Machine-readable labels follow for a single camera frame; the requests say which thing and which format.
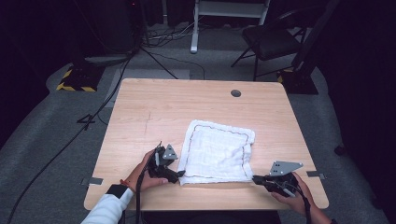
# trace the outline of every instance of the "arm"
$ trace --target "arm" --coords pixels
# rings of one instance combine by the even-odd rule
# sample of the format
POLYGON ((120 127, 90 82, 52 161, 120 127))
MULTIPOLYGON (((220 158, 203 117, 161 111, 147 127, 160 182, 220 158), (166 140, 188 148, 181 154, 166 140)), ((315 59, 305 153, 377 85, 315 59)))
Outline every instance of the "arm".
MULTIPOLYGON (((152 153, 153 150, 146 153, 143 160, 134 168, 125 181, 121 180, 120 185, 112 185, 91 212, 85 217, 82 223, 117 223, 120 220, 122 211, 126 209, 128 203, 134 196, 137 179, 152 153)), ((166 183, 168 183, 166 178, 151 178, 149 172, 145 171, 140 190, 143 191, 166 183)))
MULTIPOLYGON (((330 224, 332 221, 317 207, 312 197, 311 191, 309 190, 308 186, 305 182, 295 173, 293 173, 296 177, 301 190, 303 191, 305 197, 308 199, 309 203, 311 204, 311 219, 312 224, 330 224)), ((287 204, 292 210, 296 211, 297 213, 305 216, 305 208, 304 208, 304 201, 301 194, 296 192, 295 198, 286 198, 282 195, 272 192, 271 195, 276 198, 280 203, 287 204)))

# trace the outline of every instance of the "light wood tabletop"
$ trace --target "light wood tabletop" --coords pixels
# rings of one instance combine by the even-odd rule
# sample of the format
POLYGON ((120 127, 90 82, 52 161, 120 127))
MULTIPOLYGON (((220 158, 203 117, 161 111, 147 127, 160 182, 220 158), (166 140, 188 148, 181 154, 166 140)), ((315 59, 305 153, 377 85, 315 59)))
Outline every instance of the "light wood tabletop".
MULTIPOLYGON (((268 175, 274 161, 301 162, 302 177, 319 208, 329 205, 299 124, 283 86, 273 82, 125 78, 108 124, 84 206, 92 209, 112 184, 119 184, 160 142, 180 157, 186 131, 194 119, 255 132, 250 165, 268 175), (233 97, 232 90, 241 92, 233 97)), ((176 171, 178 160, 169 166, 176 171)), ((141 209, 272 210, 286 209, 264 186, 251 183, 167 184, 141 194, 141 209)), ((128 209, 135 209, 133 200, 128 209)))

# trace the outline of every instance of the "folded cloth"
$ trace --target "folded cloth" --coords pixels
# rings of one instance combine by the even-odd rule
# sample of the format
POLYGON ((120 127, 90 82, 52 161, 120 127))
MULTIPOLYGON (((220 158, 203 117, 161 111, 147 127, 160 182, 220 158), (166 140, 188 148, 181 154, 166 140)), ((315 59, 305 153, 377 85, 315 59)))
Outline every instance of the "folded cloth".
POLYGON ((193 120, 186 132, 178 171, 180 185, 249 182, 249 161, 255 133, 250 129, 193 120))

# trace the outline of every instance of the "sleeve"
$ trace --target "sleeve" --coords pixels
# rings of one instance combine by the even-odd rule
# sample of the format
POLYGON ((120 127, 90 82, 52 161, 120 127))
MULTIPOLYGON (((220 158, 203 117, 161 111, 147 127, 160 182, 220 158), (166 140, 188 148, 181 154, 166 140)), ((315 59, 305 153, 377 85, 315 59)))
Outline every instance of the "sleeve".
POLYGON ((133 196, 128 187, 112 185, 81 223, 118 223, 133 196))

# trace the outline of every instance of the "chair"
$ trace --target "chair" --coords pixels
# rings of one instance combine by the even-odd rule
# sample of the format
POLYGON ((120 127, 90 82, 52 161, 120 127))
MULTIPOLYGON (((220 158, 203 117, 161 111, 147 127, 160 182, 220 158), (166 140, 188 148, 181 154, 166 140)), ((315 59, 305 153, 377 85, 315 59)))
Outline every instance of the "chair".
POLYGON ((288 67, 257 74, 259 60, 268 61, 297 53, 303 46, 308 28, 314 26, 324 10, 325 6, 295 9, 264 25, 246 28, 242 32, 242 37, 247 42, 248 48, 236 59, 231 67, 234 67, 241 59, 255 56, 253 80, 256 81, 256 77, 298 66, 298 64, 291 63, 291 66, 288 67), (298 27, 299 30, 292 34, 289 29, 295 27, 298 27), (301 36, 300 41, 296 38, 298 35, 301 36))

